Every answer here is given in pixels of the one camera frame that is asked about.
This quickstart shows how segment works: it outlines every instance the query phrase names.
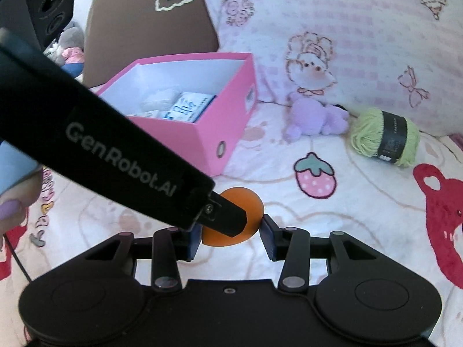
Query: white pillow with cartoon print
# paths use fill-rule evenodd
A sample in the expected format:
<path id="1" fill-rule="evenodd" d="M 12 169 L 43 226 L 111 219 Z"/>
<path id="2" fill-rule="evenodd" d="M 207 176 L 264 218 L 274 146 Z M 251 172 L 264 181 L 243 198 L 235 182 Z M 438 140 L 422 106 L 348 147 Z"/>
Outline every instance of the white pillow with cartoon print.
<path id="1" fill-rule="evenodd" d="M 463 0 L 206 2 L 220 51 L 254 54 L 260 100 L 301 93 L 463 133 Z"/>

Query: pillow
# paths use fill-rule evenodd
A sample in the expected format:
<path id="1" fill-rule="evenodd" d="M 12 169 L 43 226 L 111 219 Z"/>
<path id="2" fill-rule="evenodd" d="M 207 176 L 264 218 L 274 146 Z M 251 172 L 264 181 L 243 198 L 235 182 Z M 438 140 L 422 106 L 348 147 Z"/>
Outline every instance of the pillow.
<path id="1" fill-rule="evenodd" d="M 254 54 L 262 101 L 302 93 L 463 132 L 463 0 L 222 0 L 216 30 L 220 51 Z"/>
<path id="2" fill-rule="evenodd" d="M 89 88 L 137 59 L 218 48 L 204 0 L 96 0 L 90 27 L 83 76 Z"/>

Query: fingernail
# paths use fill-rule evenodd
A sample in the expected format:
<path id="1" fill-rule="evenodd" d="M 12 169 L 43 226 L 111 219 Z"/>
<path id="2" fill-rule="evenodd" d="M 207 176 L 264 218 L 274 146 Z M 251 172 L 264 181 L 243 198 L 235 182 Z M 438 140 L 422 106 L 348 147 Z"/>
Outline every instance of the fingernail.
<path id="1" fill-rule="evenodd" d="M 17 199 L 10 199 L 0 205 L 0 220 L 8 219 L 22 209 L 22 204 Z"/>

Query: pink box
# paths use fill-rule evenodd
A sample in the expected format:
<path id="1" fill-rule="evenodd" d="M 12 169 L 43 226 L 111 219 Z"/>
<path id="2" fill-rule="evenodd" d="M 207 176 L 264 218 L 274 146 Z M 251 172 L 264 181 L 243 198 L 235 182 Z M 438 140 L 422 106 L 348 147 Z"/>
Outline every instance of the pink box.
<path id="1" fill-rule="evenodd" d="M 169 87 L 217 96 L 194 123 L 129 118 L 205 174 L 221 174 L 256 105 L 252 55 L 191 53 L 136 60 L 98 95 L 120 113 L 130 115 L 146 92 Z"/>

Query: pink shirt of plush toy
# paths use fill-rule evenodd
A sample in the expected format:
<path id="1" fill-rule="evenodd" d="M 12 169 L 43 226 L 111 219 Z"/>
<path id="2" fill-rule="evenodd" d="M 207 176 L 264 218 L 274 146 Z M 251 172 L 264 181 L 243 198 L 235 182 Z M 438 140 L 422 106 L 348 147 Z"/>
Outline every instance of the pink shirt of plush toy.
<path id="1" fill-rule="evenodd" d="M 62 56 L 66 64 L 75 64 L 85 62 L 84 52 L 79 47 L 71 47 L 63 51 Z"/>

